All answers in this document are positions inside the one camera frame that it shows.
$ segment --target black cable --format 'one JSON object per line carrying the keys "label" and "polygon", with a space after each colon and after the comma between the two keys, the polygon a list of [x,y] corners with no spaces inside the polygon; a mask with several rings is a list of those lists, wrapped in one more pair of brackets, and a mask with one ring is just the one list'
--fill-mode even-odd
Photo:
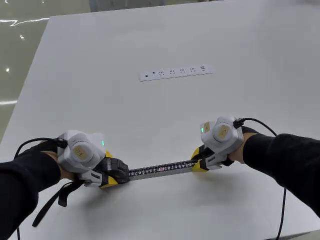
{"label": "black cable", "polygon": [[[14,155],[14,159],[16,157],[18,157],[19,153],[20,153],[20,150],[27,144],[29,143],[33,143],[33,142],[37,142],[37,141],[51,141],[51,142],[54,142],[55,144],[58,145],[58,147],[61,147],[61,148],[66,148],[66,146],[68,145],[68,142],[62,138],[49,138],[49,137],[38,137],[38,138],[33,138],[33,139],[30,139],[28,141],[25,141],[24,143],[22,143],[18,149],[16,150],[15,152],[15,155]],[[20,228],[17,227],[16,228],[16,236],[17,236],[17,240],[20,240]]]}
{"label": "black cable", "polygon": [[[262,122],[262,121],[260,121],[258,119],[251,118],[251,117],[239,118],[239,119],[237,119],[237,120],[235,120],[233,122],[233,126],[237,129],[237,128],[241,127],[246,120],[254,121],[254,122],[257,122],[257,123],[261,124],[266,129],[268,129],[275,137],[277,136],[276,132],[273,131],[267,124],[265,124],[264,122]],[[281,230],[282,230],[282,226],[284,224],[285,207],[286,207],[286,196],[287,196],[287,189],[283,188],[281,220],[280,220],[280,226],[279,226],[278,234],[276,235],[275,240],[279,240],[280,234],[281,234]]]}

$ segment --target white plastic module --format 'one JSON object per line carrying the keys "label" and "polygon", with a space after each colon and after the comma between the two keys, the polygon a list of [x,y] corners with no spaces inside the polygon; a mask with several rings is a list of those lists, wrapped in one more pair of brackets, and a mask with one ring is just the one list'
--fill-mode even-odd
{"label": "white plastic module", "polygon": [[170,78],[178,78],[178,77],[187,77],[193,75],[201,75],[201,74],[212,74],[214,70],[212,66],[208,64],[202,64],[197,66],[190,67],[179,67],[179,68],[168,68],[168,69],[157,69],[157,70],[149,70],[140,73],[140,81],[150,81],[157,79],[170,79]]}

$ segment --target cable connector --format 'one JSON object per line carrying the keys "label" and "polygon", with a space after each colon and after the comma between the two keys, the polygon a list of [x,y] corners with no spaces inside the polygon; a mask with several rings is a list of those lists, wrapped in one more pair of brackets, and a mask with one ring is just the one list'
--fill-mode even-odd
{"label": "cable connector", "polygon": [[245,123],[245,119],[243,118],[238,118],[236,120],[233,121],[233,126],[235,129],[240,128],[241,126],[243,126]]}
{"label": "cable connector", "polygon": [[59,148],[65,149],[68,146],[68,141],[61,137],[57,137],[54,140]]}

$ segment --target tan label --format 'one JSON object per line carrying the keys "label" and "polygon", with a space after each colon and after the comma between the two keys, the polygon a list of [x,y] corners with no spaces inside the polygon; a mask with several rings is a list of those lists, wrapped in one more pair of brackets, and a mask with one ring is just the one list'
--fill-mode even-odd
{"label": "tan label", "polygon": [[222,125],[218,132],[218,138],[221,140],[225,139],[225,137],[228,134],[228,131],[229,131],[229,127],[226,125]]}
{"label": "tan label", "polygon": [[209,132],[210,131],[210,122],[206,122],[205,124],[204,124],[204,132],[206,133],[206,132]]}
{"label": "tan label", "polygon": [[88,158],[88,154],[86,153],[86,151],[81,146],[76,146],[72,151],[82,161],[84,161],[84,160],[86,160]]}

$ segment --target black strap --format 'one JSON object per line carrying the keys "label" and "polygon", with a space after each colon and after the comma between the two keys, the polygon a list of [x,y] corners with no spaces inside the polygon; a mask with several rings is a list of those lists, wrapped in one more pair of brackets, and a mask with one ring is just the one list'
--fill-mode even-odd
{"label": "black strap", "polygon": [[57,191],[50,199],[46,202],[46,204],[41,208],[37,216],[35,217],[32,226],[37,227],[44,216],[47,214],[50,207],[54,204],[55,200],[59,197],[59,205],[66,207],[67,206],[67,198],[70,193],[77,190],[82,184],[83,180],[70,181],[64,184],[59,191]]}
{"label": "black strap", "polygon": [[66,207],[69,194],[77,190],[78,188],[80,188],[84,182],[85,182],[84,180],[77,180],[71,183],[70,185],[64,187],[63,189],[61,189],[61,192],[59,194],[58,204],[62,207]]}

